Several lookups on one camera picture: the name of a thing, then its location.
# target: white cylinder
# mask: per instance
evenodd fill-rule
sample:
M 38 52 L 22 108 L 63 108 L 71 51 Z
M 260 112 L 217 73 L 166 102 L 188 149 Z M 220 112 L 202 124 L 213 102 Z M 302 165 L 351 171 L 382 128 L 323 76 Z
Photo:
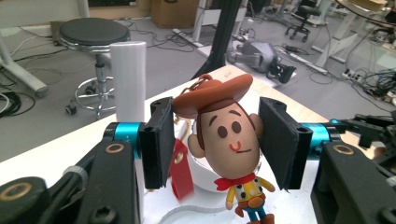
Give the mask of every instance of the white cylinder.
M 145 121 L 146 42 L 112 44 L 110 57 L 117 121 Z

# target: woody toy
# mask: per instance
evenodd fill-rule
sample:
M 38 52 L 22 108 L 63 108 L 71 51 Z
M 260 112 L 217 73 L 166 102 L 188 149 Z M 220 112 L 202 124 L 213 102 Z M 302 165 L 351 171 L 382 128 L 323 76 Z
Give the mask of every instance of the woody toy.
M 215 181 L 217 190 L 228 190 L 225 206 L 243 217 L 247 212 L 251 224 L 273 224 L 273 214 L 266 214 L 265 194 L 275 187 L 253 173 L 260 159 L 258 137 L 262 120 L 248 115 L 238 102 L 248 92 L 253 77 L 244 74 L 226 82 L 202 75 L 198 82 L 183 91 L 172 103 L 174 112 L 185 119 L 196 119 L 197 134 L 191 134 L 191 155 L 206 157 L 212 169 L 222 178 Z

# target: toy cowboy hat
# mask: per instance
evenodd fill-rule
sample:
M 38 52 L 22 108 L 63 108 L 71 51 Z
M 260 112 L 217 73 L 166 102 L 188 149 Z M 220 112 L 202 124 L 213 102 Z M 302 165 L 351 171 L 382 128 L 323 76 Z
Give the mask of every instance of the toy cowboy hat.
M 199 80 L 201 82 L 196 88 L 182 93 L 172 102 L 174 112 L 182 118 L 196 119 L 200 110 L 223 100 L 238 102 L 248 92 L 253 77 L 244 74 L 226 82 L 220 82 L 209 74 L 204 74 L 199 77 Z

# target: toy eyebrow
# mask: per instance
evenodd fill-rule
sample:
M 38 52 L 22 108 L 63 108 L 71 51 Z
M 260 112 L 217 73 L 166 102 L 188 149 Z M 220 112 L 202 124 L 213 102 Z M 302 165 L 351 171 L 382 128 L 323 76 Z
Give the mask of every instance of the toy eyebrow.
M 216 119 L 217 117 L 218 117 L 218 116 L 215 115 L 215 116 L 212 117 L 212 119 L 210 119 L 210 121 L 209 121 L 209 127 L 210 127 L 210 125 L 212 125 L 213 121 L 215 121 L 215 119 Z
M 230 110 L 229 112 L 230 112 L 231 114 L 235 114 L 235 115 L 241 117 L 241 114 L 239 114 L 239 113 L 236 112 L 235 110 Z

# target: office chair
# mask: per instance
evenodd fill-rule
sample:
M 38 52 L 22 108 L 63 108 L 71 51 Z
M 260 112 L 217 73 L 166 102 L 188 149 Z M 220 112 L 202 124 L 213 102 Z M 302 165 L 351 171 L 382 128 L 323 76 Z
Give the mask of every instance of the office chair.
M 311 15 L 314 16 L 320 16 L 320 10 L 314 7 L 308 7 L 308 6 L 299 6 L 298 11 L 303 13 L 303 22 L 301 25 L 292 25 L 288 28 L 286 31 L 285 35 L 289 34 L 289 30 L 294 30 L 293 34 L 290 36 L 290 39 L 294 39 L 294 37 L 297 35 L 297 33 L 302 33 L 305 34 L 303 37 L 303 42 L 305 42 L 308 39 L 308 35 L 311 33 L 308 29 L 304 28 L 306 21 Z
M 99 119 L 101 112 L 114 110 L 109 98 L 114 98 L 114 89 L 108 89 L 107 82 L 113 77 L 107 77 L 102 54 L 110 52 L 110 44 L 130 39 L 128 28 L 115 21 L 99 18 L 80 18 L 63 23 L 59 29 L 60 42 L 74 50 L 88 52 L 96 58 L 96 77 L 82 82 L 65 107 L 67 114 L 77 113 L 76 104 L 96 112 Z

